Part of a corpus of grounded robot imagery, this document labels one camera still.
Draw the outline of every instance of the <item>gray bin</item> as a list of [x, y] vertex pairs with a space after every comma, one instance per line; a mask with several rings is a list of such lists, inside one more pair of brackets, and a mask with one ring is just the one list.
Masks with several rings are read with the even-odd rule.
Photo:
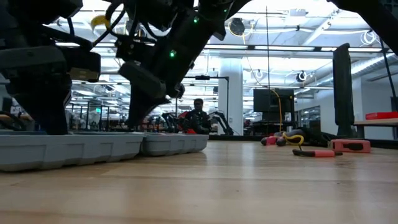
[[0, 170], [57, 169], [134, 158], [144, 135], [15, 135], [0, 132]]
[[145, 133], [141, 153], [145, 156], [171, 156], [199, 152], [207, 147], [209, 136], [199, 134]]

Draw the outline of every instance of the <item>ceiling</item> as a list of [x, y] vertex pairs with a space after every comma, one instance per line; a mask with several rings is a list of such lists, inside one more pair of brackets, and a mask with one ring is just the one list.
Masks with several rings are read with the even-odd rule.
[[[83, 9], [73, 18], [75, 34], [94, 41], [105, 31], [105, 27], [98, 26], [91, 30], [90, 21], [98, 15], [103, 15], [108, 3], [101, 0], [83, 0]], [[242, 18], [246, 27], [244, 36], [235, 36], [229, 31], [231, 19], [225, 22], [227, 36], [224, 41], [212, 37], [208, 45], [271, 45], [276, 46], [269, 51], [269, 71], [266, 50], [244, 49], [218, 49], [206, 48], [197, 58], [195, 67], [189, 71], [189, 77], [194, 75], [217, 76], [223, 57], [239, 57], [242, 59], [244, 80], [244, 112], [252, 111], [252, 89], [250, 85], [270, 86], [300, 86], [297, 83], [296, 74], [301, 71], [308, 76], [310, 81], [306, 85], [316, 85], [316, 80], [331, 74], [332, 51], [301, 50], [300, 47], [337, 47], [349, 43], [351, 47], [379, 48], [380, 44], [373, 33], [367, 33], [369, 26], [357, 14], [337, 9], [332, 3], [317, 0], [252, 0], [233, 17]], [[117, 33], [126, 32], [125, 16], [116, 26]], [[60, 19], [56, 24], [50, 24], [51, 28], [69, 32], [65, 19]], [[165, 35], [151, 27], [156, 35]], [[104, 43], [115, 42], [116, 38], [109, 35]], [[129, 85], [128, 81], [117, 75], [122, 60], [114, 58], [115, 49], [106, 44], [94, 49], [102, 56], [101, 84], [81, 85], [75, 82], [73, 85], [73, 99], [75, 104], [85, 105], [87, 101], [95, 104], [111, 106], [115, 113], [126, 113], [129, 109]], [[380, 57], [374, 51], [353, 52], [353, 62], [365, 61], [370, 58]], [[196, 81], [184, 79], [183, 83], [195, 83], [198, 86], [187, 86], [185, 96], [178, 100], [181, 110], [189, 109], [193, 99], [203, 98], [205, 110], [217, 109], [218, 96], [214, 93], [214, 86], [218, 80]], [[154, 113], [175, 111], [175, 104], [163, 105]]]

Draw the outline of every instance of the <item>white ceiling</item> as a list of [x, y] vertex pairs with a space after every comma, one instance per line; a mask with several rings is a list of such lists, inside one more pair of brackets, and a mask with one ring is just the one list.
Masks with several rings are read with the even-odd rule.
[[[90, 21], [98, 15], [104, 14], [108, 3], [101, 0], [83, 0], [83, 9], [73, 18], [75, 33], [81, 37], [94, 41], [105, 30], [98, 26], [94, 31], [90, 28]], [[290, 12], [299, 12], [304, 10], [305, 16], [291, 16]], [[237, 37], [228, 30], [226, 21], [227, 36], [224, 41], [212, 37], [208, 44], [222, 45], [284, 45], [284, 46], [316, 46], [316, 47], [337, 47], [341, 44], [350, 43], [352, 47], [380, 47], [377, 37], [364, 34], [369, 30], [369, 26], [357, 14], [346, 11], [339, 11], [332, 3], [318, 0], [252, 0], [244, 6], [234, 17], [240, 17], [246, 26], [244, 37]], [[116, 32], [124, 32], [125, 21], [127, 17], [118, 24]], [[66, 20], [61, 20], [60, 25], [51, 24], [54, 29], [68, 32]], [[114, 42], [113, 36], [108, 36], [104, 42]], [[102, 58], [102, 71], [104, 73], [117, 72], [119, 63], [114, 59], [114, 49], [97, 48], [94, 51], [99, 52]], [[187, 76], [193, 75], [216, 75], [220, 69], [221, 57], [241, 57], [244, 69], [244, 83], [256, 84], [253, 78], [254, 74], [262, 77], [261, 84], [267, 85], [267, 52], [265, 51], [244, 51], [244, 50], [204, 50], [203, 54], [197, 58], [195, 68]], [[332, 52], [292, 52], [292, 51], [270, 51], [270, 81], [272, 85], [297, 85], [295, 74], [300, 71], [319, 74], [326, 74], [331, 71]], [[351, 59], [363, 60], [375, 57], [370, 53], [353, 53]], [[119, 75], [103, 75], [102, 80], [106, 82], [127, 82]], [[184, 83], [191, 83], [193, 80], [184, 80]], [[217, 80], [196, 83], [217, 84]], [[116, 97], [116, 107], [121, 109], [128, 108], [129, 88], [124, 85], [113, 85], [116, 91], [102, 91], [102, 86], [96, 85], [74, 85], [75, 90], [86, 90], [94, 92], [98, 96]], [[244, 92], [249, 96], [252, 94], [252, 88], [245, 88]], [[179, 105], [192, 105], [192, 99], [199, 95], [205, 99], [205, 109], [214, 110], [217, 107], [216, 96], [213, 95], [213, 87], [192, 87], [188, 86], [185, 92], [186, 96]], [[252, 99], [245, 102], [245, 112], [252, 109]], [[157, 109], [160, 111], [174, 111], [175, 106], [165, 105]]]

